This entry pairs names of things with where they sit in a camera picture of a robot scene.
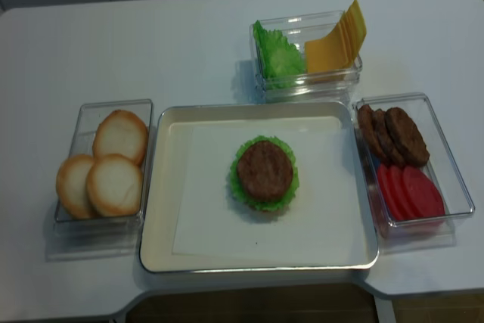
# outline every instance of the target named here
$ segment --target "burger patty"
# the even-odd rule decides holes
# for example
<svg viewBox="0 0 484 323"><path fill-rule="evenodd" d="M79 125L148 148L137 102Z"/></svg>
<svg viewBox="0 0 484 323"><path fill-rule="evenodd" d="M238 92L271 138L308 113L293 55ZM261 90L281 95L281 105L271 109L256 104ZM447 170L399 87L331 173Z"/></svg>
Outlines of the burger patty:
<svg viewBox="0 0 484 323"><path fill-rule="evenodd" d="M282 198L289 189L293 181L293 166L276 144L258 141L240 157L237 176L248 195L271 202Z"/></svg>
<svg viewBox="0 0 484 323"><path fill-rule="evenodd" d="M390 137L385 124L385 111L378 109L373 113L373 125L377 139L380 142L380 146L388 156L388 158L398 167L403 168L405 166L405 159L399 153L392 138Z"/></svg>
<svg viewBox="0 0 484 323"><path fill-rule="evenodd" d="M360 127L363 138L366 144L370 148L371 153L377 157L381 163L390 165L389 158L386 156L380 142L378 141L377 134L373 127L373 110L368 105L363 105L358 109L358 125Z"/></svg>
<svg viewBox="0 0 484 323"><path fill-rule="evenodd" d="M385 122L395 146L406 162L411 166L425 166L430 153L410 116L400 107L392 107L386 112Z"/></svg>

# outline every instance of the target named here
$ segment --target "yellow cheese slice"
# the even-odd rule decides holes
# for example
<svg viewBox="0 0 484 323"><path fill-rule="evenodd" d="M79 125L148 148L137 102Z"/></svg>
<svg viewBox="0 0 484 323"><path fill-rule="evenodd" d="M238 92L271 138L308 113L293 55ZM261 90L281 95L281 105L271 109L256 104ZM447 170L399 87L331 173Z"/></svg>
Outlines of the yellow cheese slice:
<svg viewBox="0 0 484 323"><path fill-rule="evenodd" d="M355 0L329 34L304 44L308 73L351 67L365 36L365 19Z"/></svg>

